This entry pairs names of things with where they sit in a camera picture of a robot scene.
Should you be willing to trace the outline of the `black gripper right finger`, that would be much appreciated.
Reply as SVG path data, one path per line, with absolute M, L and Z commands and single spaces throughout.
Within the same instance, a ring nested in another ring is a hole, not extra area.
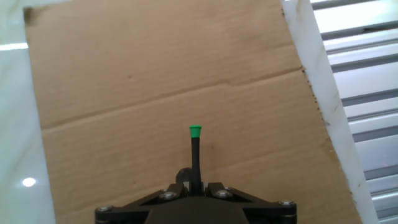
M 248 223 L 297 224 L 297 204 L 292 200 L 269 202 L 240 190 L 209 182 L 203 187 L 206 197 L 235 205 Z

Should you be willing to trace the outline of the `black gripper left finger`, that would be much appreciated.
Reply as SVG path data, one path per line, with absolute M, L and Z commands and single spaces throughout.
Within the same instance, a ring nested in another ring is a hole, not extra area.
M 189 190 L 184 184 L 170 184 L 167 189 L 158 190 L 122 207 L 112 205 L 95 210 L 95 224 L 145 223 L 155 207 L 188 197 Z

